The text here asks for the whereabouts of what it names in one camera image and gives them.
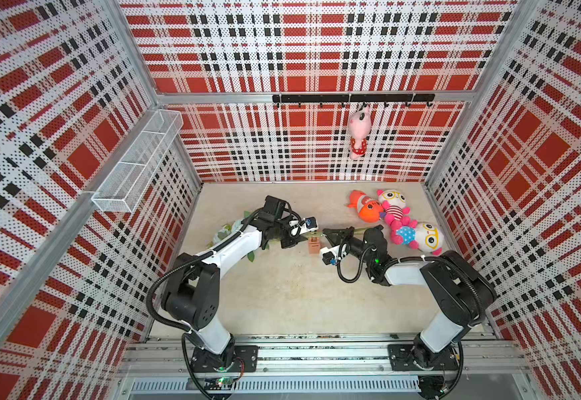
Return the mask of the orange tape dispenser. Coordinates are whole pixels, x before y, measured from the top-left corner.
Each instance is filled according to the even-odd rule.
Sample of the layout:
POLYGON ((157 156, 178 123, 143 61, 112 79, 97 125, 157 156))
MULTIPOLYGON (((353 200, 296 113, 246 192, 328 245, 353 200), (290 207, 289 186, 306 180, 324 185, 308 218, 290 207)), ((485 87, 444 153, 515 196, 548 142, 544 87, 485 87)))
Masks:
POLYGON ((320 253, 320 239, 318 237, 310 237, 308 240, 308 247, 310 254, 319 254, 320 253))

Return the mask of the white rose bouquet green stems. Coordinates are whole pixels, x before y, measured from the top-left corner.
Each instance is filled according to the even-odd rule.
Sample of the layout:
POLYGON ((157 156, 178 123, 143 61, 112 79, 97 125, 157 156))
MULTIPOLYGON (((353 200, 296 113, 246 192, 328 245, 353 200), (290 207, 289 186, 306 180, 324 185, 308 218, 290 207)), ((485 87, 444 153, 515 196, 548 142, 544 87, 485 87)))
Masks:
MULTIPOLYGON (((253 212, 245 211, 242 218, 223 226, 223 228, 215 234, 212 242, 208 244, 208 252, 210 253, 210 256, 206 261, 208 263, 214 263, 222 268, 228 268, 228 266, 243 259, 253 262, 255 261, 255 255, 259 251, 269 249, 273 242, 280 244, 280 240, 273 239, 269 241, 266 249, 260 248, 262 233, 255 227, 255 218, 258 215, 258 212, 259 209, 253 212)), ((373 227, 355 228, 355 236, 361 239, 364 231, 368 228, 373 227)), ((316 232, 300 235, 300 242, 298 244, 308 243, 310 237, 318 237, 321 244, 320 249, 329 247, 330 245, 328 241, 323 236, 323 230, 324 228, 319 226, 319 229, 316 232)))

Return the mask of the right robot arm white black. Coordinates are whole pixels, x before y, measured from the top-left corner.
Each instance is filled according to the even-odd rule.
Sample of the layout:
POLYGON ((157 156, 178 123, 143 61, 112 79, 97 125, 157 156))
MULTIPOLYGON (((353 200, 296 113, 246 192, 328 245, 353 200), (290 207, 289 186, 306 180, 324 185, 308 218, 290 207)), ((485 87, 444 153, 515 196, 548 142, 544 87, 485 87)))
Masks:
POLYGON ((330 246, 320 250, 322 261, 336 267, 342 282, 355 283, 365 273, 383 287, 421 286, 432 294, 439 311, 412 345, 390 351, 394 370, 440 370, 449 367, 452 358, 457 364, 462 361, 462 338, 485 321, 497 294, 460 254, 393 258, 381 226, 365 230, 362 239, 352 227, 326 228, 323 235, 330 246))

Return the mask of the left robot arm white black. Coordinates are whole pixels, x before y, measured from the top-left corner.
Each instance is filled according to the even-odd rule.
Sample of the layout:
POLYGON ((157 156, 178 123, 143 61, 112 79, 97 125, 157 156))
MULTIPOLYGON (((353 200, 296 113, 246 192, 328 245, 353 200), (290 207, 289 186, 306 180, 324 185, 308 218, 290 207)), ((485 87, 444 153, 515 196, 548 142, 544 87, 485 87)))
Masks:
POLYGON ((287 201, 268 196, 217 244, 195 255, 180 254, 172 270, 149 288, 146 309, 158 323, 182 331, 200 358, 225 371, 234 362, 235 338, 217 316, 222 278, 269 241, 278 239, 282 248, 292 248, 317 229, 314 217, 302 218, 287 201))

